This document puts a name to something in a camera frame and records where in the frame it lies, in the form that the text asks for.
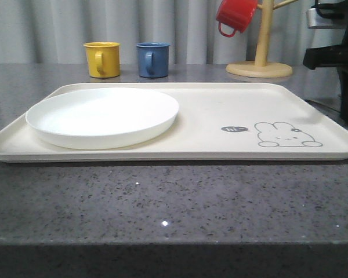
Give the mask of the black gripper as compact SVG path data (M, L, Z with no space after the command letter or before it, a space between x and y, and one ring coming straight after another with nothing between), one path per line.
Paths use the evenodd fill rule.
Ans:
M307 49L303 65L311 70L322 67L337 69L341 89L340 117L348 123L348 1L315 1L306 17L309 28L345 29L341 44Z

